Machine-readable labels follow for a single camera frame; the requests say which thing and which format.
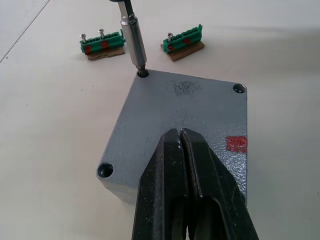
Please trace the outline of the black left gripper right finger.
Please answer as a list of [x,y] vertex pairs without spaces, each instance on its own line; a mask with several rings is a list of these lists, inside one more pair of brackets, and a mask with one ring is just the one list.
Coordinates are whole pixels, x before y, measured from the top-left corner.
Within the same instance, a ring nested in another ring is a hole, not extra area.
[[258,234],[235,178],[198,132],[180,138],[189,187],[191,240],[257,240]]

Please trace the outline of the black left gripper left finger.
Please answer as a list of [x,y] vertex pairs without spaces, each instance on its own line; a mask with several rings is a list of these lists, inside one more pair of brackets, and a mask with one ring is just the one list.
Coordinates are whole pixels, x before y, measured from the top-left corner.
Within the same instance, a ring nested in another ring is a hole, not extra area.
[[133,240],[199,240],[196,181],[192,179],[192,142],[200,133],[188,128],[164,133],[138,186]]

